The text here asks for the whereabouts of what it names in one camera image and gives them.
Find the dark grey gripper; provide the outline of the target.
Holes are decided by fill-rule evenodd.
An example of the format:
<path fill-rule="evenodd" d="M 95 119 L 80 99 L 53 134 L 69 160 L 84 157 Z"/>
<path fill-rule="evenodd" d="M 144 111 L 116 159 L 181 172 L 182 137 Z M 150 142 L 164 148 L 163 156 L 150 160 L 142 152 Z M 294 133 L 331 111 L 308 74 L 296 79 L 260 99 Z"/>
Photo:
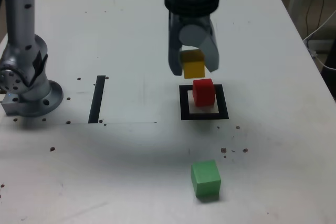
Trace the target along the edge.
<path fill-rule="evenodd" d="M 210 15 L 188 16 L 169 13 L 168 62 L 175 76 L 182 75 L 182 44 L 198 48 L 204 55 L 205 67 L 213 72 L 219 67 L 219 52 Z"/>

